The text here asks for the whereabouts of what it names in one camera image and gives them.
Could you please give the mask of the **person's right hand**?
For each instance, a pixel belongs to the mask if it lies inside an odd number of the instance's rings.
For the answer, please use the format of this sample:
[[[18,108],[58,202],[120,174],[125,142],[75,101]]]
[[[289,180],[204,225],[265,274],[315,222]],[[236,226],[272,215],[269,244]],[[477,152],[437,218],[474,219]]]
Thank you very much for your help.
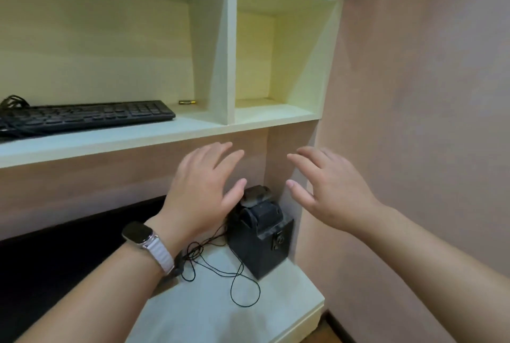
[[[287,159],[308,180],[316,200],[306,209],[322,223],[356,237],[373,231],[384,210],[350,161],[327,148],[303,146]]]

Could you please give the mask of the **black computer keyboard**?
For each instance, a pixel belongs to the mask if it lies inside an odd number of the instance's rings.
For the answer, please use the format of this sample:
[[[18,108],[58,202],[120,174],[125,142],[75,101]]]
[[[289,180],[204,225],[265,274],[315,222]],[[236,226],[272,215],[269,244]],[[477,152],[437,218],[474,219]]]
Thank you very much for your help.
[[[24,99],[0,104],[0,139],[25,139],[94,129],[173,121],[162,101],[30,106]]]

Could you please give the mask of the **smartwatch with pink band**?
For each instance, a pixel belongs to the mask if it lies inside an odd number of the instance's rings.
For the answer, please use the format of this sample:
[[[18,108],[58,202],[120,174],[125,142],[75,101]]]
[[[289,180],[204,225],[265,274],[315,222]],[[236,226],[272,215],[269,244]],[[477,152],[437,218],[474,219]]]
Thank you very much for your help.
[[[123,239],[137,247],[146,250],[158,263],[164,275],[169,275],[175,268],[175,261],[169,250],[149,226],[140,222],[128,223],[122,230]]]

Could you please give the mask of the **person's left hand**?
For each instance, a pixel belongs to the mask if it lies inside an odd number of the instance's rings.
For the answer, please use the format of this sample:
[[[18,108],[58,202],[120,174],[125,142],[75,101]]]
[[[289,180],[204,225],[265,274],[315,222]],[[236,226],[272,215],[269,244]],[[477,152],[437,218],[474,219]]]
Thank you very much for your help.
[[[183,158],[162,209],[146,222],[156,231],[169,252],[174,254],[183,249],[187,242],[225,219],[221,215],[220,203],[232,188],[226,190],[226,183],[245,151],[239,149],[232,152],[230,149],[223,155],[222,158],[232,156],[232,172],[201,171],[201,157],[212,144],[196,148]]]

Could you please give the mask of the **person's left forearm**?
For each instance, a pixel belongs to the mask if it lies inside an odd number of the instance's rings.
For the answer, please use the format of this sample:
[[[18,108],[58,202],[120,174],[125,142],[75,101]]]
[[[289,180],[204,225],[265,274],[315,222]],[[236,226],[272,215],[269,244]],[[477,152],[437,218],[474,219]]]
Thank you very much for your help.
[[[125,343],[163,275],[147,251],[125,243],[15,343]]]

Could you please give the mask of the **black computer monitor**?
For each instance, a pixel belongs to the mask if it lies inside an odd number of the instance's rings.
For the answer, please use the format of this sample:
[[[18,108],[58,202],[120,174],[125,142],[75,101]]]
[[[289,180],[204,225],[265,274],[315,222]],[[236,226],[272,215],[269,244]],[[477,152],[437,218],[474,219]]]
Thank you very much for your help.
[[[164,196],[0,241],[0,343],[13,343],[124,242]]]

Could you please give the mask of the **person's right forearm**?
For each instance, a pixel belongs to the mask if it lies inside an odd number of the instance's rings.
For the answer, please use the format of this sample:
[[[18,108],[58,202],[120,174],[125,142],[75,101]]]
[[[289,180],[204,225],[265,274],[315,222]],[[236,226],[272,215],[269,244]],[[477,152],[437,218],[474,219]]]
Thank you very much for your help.
[[[510,278],[400,212],[363,205],[362,240],[411,288],[457,343],[510,343]]]

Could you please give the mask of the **black speaker box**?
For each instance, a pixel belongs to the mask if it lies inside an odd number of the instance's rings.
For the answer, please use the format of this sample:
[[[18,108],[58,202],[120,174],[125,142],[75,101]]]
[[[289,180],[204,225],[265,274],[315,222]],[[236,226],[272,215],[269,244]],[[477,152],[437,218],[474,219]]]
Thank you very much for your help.
[[[265,200],[252,207],[238,203],[226,219],[226,241],[256,280],[289,255],[294,219]]]

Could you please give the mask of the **cream wooden shelf unit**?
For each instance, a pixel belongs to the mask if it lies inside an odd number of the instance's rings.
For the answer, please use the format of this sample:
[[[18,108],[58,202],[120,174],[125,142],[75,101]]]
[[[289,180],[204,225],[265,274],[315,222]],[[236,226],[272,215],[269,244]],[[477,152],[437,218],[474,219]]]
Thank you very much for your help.
[[[342,4],[0,0],[0,100],[161,100],[177,115],[2,143],[0,168],[319,120]]]

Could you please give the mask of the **black webcam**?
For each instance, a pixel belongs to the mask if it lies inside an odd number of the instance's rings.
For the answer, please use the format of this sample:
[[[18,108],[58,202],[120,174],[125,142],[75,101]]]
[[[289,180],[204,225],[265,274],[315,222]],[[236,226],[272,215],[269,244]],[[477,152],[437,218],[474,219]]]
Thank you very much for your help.
[[[239,211],[249,209],[263,202],[273,202],[273,194],[267,186],[255,185],[246,188],[237,208]]]

